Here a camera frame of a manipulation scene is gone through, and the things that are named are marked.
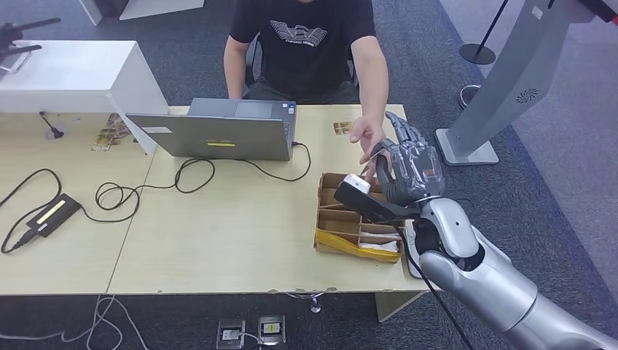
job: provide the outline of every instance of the gray carpet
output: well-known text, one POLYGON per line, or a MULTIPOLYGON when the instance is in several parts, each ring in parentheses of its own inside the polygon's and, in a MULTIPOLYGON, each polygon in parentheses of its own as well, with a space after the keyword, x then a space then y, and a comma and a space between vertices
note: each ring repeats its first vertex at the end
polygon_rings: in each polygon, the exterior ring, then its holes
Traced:
MULTIPOLYGON (((482 38, 502 3, 440 2, 466 42, 482 38)), ((509 1, 493 29, 488 47, 498 56, 523 3, 509 1)), ((600 18, 571 25, 549 94, 513 126, 618 300, 618 99, 608 98, 618 86, 617 58, 618 26, 600 18)))
MULTIPOLYGON (((36 7, 17 11, 13 20, 43 17, 36 7)), ((62 10, 75 20, 81 9, 66 1, 62 10)), ((194 96, 224 95, 221 57, 231 3, 207 0, 204 9, 118 23, 99 28, 87 18, 71 27, 41 31, 40 39, 136 39, 169 104, 187 104, 194 96)), ((404 104, 409 121, 425 135, 445 127, 459 114, 460 86, 481 82, 477 67, 458 57, 461 40, 437 0, 374 0, 378 36, 391 72, 391 103, 404 104)), ((6 9, 0 4, 0 12, 6 9)), ((445 168, 447 194, 472 200, 470 219, 539 290, 573 315, 615 338, 618 307, 555 198, 512 128, 493 141, 501 158, 497 166, 445 168)), ((477 349, 510 349, 505 340, 480 324, 466 309, 444 295, 477 349)), ((0 330, 35 334, 82 330, 94 297, 0 298, 0 330)), ((425 295, 385 324, 378 324, 372 295, 327 295, 324 310, 312 314, 306 302, 278 295, 192 295, 121 297, 144 332, 152 350, 213 349, 220 318, 244 316, 250 330, 260 314, 285 314, 290 349, 463 349, 454 328, 425 295)), ((136 336, 115 309, 125 332, 121 349, 140 349, 136 336)), ((102 329, 97 349, 113 342, 102 329)), ((0 349, 83 349, 82 343, 0 342, 0 349)))

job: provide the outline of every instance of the power socket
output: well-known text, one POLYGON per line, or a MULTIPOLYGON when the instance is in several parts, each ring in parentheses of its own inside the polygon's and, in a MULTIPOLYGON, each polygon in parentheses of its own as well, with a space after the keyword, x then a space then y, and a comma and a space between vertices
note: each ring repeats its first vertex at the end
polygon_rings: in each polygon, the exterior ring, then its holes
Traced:
POLYGON ((260 316, 258 336, 266 345, 286 342, 286 317, 284 315, 260 316))
POLYGON ((239 350, 245 345, 245 337, 242 335, 232 336, 233 333, 245 332, 244 319, 222 319, 216 331, 217 350, 239 350))

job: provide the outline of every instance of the pole base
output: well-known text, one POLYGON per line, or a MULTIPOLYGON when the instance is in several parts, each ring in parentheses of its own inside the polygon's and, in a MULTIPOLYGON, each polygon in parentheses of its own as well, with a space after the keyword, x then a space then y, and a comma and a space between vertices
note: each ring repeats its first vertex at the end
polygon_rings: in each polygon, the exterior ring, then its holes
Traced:
POLYGON ((474 64, 492 64, 496 60, 496 54, 483 46, 479 51, 479 44, 465 44, 459 48, 459 54, 464 60, 474 64))
POLYGON ((448 129, 436 130, 438 145, 444 155, 445 163, 449 166, 483 166, 488 164, 497 164, 498 155, 493 150, 489 141, 485 142, 476 151, 467 157, 458 157, 453 152, 450 146, 446 132, 448 129))

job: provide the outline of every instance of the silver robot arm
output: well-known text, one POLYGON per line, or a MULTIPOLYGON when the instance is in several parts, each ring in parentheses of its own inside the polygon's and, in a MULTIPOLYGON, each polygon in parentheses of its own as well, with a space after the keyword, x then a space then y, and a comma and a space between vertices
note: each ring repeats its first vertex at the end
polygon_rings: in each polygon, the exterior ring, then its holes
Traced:
POLYGON ((443 251, 420 253, 427 278, 453 293, 482 321, 522 350, 614 350, 618 341, 579 321, 539 294, 450 199, 428 201, 421 217, 437 228, 443 251), (464 259, 459 268, 453 259, 464 259))
POLYGON ((441 196, 445 184, 435 148, 402 118, 389 112, 386 117, 399 143, 386 139, 372 151, 386 201, 372 198, 369 184, 356 175, 341 182, 335 199, 372 222, 415 219, 415 236, 400 232, 408 259, 518 349, 618 350, 618 341, 540 295, 509 257, 472 226, 459 203, 441 196))

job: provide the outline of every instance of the t-shirt graphic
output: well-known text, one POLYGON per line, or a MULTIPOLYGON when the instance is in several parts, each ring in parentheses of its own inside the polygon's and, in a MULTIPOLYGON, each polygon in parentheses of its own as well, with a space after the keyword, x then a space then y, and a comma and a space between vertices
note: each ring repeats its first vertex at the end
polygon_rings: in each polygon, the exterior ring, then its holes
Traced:
POLYGON ((328 34, 322 28, 309 29, 301 25, 295 25, 293 28, 290 28, 287 24, 277 20, 271 20, 270 25, 273 26, 281 40, 292 44, 305 44, 311 47, 320 45, 326 34, 328 34))

